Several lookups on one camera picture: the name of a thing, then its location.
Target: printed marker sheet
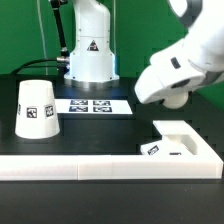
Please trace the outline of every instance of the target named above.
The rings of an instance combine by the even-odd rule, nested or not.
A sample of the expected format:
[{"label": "printed marker sheet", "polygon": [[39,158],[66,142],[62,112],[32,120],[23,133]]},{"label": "printed marker sheet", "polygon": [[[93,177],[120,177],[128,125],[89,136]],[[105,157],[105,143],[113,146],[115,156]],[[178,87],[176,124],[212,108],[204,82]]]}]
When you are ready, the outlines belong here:
[{"label": "printed marker sheet", "polygon": [[126,100],[56,99],[57,113],[132,114]]}]

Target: white cup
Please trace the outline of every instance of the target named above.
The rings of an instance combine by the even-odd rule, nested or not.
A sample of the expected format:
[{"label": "white cup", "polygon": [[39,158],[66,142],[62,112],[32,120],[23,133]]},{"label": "white cup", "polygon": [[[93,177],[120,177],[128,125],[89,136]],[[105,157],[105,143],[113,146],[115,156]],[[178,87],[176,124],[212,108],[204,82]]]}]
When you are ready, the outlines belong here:
[{"label": "white cup", "polygon": [[28,139],[49,138],[59,133],[52,83],[22,81],[19,87],[16,135]]}]

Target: warning label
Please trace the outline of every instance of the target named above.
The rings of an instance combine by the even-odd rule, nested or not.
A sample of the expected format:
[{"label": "warning label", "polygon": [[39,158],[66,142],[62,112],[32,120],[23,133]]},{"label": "warning label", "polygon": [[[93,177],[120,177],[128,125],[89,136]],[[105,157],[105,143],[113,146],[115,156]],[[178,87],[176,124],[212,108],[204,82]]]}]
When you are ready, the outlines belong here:
[{"label": "warning label", "polygon": [[95,40],[93,40],[92,43],[89,45],[87,51],[99,51]]}]

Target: white robot link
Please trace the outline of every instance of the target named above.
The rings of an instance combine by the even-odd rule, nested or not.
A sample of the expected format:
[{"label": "white robot link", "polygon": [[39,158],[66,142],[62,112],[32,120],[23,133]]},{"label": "white robot link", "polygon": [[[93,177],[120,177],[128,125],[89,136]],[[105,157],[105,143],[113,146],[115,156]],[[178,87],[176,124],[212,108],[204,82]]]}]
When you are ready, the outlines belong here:
[{"label": "white robot link", "polygon": [[224,1],[168,0],[185,38],[152,55],[139,77],[135,92],[141,103],[163,101],[177,109],[188,93],[224,81]]},{"label": "white robot link", "polygon": [[76,46],[70,54],[65,84],[101,88],[118,84],[110,50],[110,12],[96,0],[73,0]]}]

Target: black table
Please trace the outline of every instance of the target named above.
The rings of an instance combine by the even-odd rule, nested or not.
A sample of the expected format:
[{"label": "black table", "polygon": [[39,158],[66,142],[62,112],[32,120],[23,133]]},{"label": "black table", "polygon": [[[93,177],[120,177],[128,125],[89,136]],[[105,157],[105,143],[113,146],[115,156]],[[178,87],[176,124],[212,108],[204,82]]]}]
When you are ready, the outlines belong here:
[{"label": "black table", "polygon": [[[51,80],[56,98],[124,99],[133,115],[59,114],[61,132],[44,140],[15,135],[19,83]],[[135,79],[100,91],[56,76],[0,76],[1,155],[133,155],[161,138],[153,120],[185,120],[224,158],[224,112],[194,93],[184,108],[142,105]],[[0,223],[223,223],[222,180],[0,182]]]}]

